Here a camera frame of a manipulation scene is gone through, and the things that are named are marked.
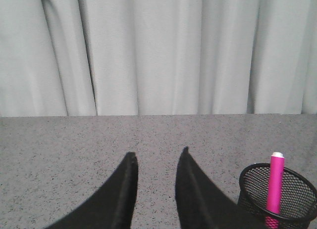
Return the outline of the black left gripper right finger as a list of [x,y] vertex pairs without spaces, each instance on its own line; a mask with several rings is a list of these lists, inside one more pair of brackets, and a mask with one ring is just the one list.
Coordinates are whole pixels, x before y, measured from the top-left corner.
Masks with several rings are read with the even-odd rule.
[[228,198],[203,172],[185,147],[175,181],[182,229],[265,229],[263,222]]

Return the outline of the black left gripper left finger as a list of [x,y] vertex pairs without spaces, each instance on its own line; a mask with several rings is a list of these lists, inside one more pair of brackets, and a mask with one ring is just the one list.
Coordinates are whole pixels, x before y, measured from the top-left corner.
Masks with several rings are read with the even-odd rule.
[[138,161],[128,152],[107,181],[49,229],[129,229],[138,188]]

